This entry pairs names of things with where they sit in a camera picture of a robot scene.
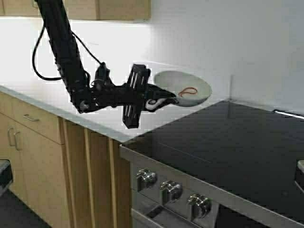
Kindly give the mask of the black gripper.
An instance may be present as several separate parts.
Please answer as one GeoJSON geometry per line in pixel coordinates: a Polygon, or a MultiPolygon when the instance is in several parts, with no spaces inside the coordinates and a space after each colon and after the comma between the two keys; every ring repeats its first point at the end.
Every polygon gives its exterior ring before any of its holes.
{"type": "Polygon", "coordinates": [[[164,106],[179,103],[174,93],[148,84],[150,74],[151,70],[146,65],[133,64],[127,82],[113,89],[111,106],[123,107],[123,123],[128,129],[139,127],[142,110],[153,113],[164,106]],[[144,105],[147,89],[149,98],[158,99],[149,99],[144,105]]]}

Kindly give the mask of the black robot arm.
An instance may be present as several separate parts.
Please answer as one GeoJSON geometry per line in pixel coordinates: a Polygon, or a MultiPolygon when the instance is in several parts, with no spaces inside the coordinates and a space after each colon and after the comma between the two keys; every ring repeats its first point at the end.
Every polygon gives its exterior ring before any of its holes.
{"type": "Polygon", "coordinates": [[[129,129],[138,128],[142,112],[178,104],[174,93],[149,84],[151,70],[145,65],[133,64],[128,80],[115,85],[110,70],[104,62],[99,64],[95,79],[84,70],[77,42],[80,38],[71,30],[64,4],[61,0],[38,0],[55,64],[70,95],[70,101],[79,113],[91,113],[107,107],[123,107],[123,123],[129,129]]]}

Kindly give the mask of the black robot base left corner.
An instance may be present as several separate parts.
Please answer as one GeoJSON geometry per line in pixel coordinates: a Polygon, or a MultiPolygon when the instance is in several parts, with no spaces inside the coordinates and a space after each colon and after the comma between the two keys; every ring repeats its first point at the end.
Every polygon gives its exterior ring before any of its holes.
{"type": "Polygon", "coordinates": [[[0,195],[2,196],[13,182],[11,163],[9,160],[0,161],[0,195]]]}

